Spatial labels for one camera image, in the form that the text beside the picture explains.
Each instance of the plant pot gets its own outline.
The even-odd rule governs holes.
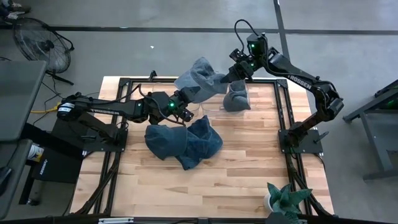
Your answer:
[[[274,210],[272,209],[272,206],[269,203],[270,199],[271,199],[270,194],[267,194],[266,196],[264,196],[263,204],[264,204],[264,207],[268,208],[270,211],[273,212]]]

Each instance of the gray table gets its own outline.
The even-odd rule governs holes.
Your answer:
[[[32,145],[31,140],[18,139],[39,91],[45,66],[45,62],[0,61],[0,167],[6,166],[12,157],[11,177],[0,196],[0,220],[8,213]]]

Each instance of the potted plant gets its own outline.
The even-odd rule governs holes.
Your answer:
[[[297,214],[301,214],[301,211],[297,206],[302,200],[311,195],[312,189],[290,192],[290,184],[280,190],[273,184],[267,184],[269,195],[264,197],[264,206],[268,207],[272,212],[282,213],[291,223],[301,223],[297,217]]]

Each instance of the fan stand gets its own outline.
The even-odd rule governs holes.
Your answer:
[[[46,71],[46,73],[49,74],[49,75],[51,75],[51,77],[54,78],[54,79],[56,79],[56,80],[59,80],[59,81],[64,82],[64,83],[67,83],[67,84],[69,84],[69,85],[74,85],[73,82],[71,82],[71,81],[69,81],[69,80],[66,80],[66,79],[64,79],[64,78],[59,77],[58,75],[55,74],[55,72],[48,72],[48,71]]]

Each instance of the light wood surface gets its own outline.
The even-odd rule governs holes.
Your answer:
[[[119,78],[104,77],[100,99],[115,99]],[[166,91],[171,95],[175,87],[172,83],[156,83],[143,84],[142,89],[144,93]],[[284,156],[279,152],[277,131],[280,127],[273,86],[249,84],[248,89],[252,108],[248,111],[236,114],[223,111],[223,95],[216,95],[201,105],[190,105],[196,119],[208,115],[212,127],[224,141],[219,153],[192,170],[184,171],[173,157],[164,161],[156,158],[144,142],[149,123],[130,123],[112,216],[267,217],[270,211],[263,206],[267,182],[283,187],[289,181]],[[287,114],[284,95],[280,92],[284,114]],[[292,82],[289,82],[289,92],[295,120],[302,121],[310,115],[306,92]],[[105,123],[111,121],[108,115],[96,117]],[[287,116],[285,123],[289,127]],[[175,126],[168,121],[161,124]],[[71,212],[81,208],[94,192],[103,156],[102,152],[96,152],[83,161]],[[302,157],[308,187],[325,209],[333,213],[321,162],[313,155]]]

